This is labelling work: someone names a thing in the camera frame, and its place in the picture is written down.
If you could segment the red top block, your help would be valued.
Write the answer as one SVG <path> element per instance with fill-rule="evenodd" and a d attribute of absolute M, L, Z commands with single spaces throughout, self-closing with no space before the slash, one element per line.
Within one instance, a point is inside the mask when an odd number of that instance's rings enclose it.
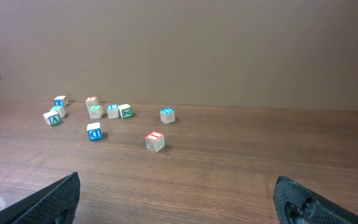
<path fill-rule="evenodd" d="M 159 152 L 165 147 L 164 134 L 156 131 L 150 132 L 145 136 L 145 145 L 148 150 Z"/>

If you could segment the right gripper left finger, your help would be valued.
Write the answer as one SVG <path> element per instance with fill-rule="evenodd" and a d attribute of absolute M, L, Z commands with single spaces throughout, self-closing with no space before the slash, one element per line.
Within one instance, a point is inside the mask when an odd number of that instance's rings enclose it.
<path fill-rule="evenodd" d="M 0 224 L 72 224 L 80 201 L 77 172 L 0 211 Z"/>

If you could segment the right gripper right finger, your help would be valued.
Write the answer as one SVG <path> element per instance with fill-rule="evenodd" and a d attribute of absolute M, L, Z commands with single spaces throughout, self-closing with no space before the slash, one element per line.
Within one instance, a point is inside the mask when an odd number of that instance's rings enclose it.
<path fill-rule="evenodd" d="M 356 224 L 358 215 L 295 182 L 278 177 L 273 202 L 281 224 Z"/>

